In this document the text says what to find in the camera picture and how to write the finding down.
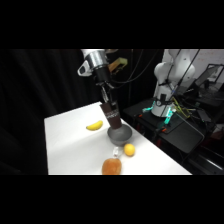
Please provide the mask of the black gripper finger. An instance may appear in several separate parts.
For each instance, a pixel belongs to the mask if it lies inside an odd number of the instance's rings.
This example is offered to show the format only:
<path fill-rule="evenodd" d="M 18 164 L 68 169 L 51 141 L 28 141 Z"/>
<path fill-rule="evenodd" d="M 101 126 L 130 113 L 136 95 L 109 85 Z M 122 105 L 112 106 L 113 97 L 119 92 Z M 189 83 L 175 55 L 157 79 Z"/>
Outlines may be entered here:
<path fill-rule="evenodd" d="M 104 100 L 104 103 L 107 103 L 107 93 L 106 93 L 103 85 L 101 85 L 101 94 L 102 94 L 102 98 Z"/>
<path fill-rule="evenodd" d="M 108 85 L 106 85 L 106 92 L 107 92 L 108 102 L 113 107 L 115 105 L 115 100 L 113 97 L 113 89 L 111 89 Z"/>

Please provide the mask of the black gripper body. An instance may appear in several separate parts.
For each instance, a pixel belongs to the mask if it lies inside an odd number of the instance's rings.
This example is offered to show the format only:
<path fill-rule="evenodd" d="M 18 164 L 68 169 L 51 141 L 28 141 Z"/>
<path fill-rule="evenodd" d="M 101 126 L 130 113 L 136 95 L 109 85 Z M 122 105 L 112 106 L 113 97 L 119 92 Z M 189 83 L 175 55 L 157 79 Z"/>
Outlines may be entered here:
<path fill-rule="evenodd" d="M 107 66 L 97 67 L 93 70 L 93 75 L 98 86 L 108 86 L 109 88 L 112 88 L 111 72 Z"/>

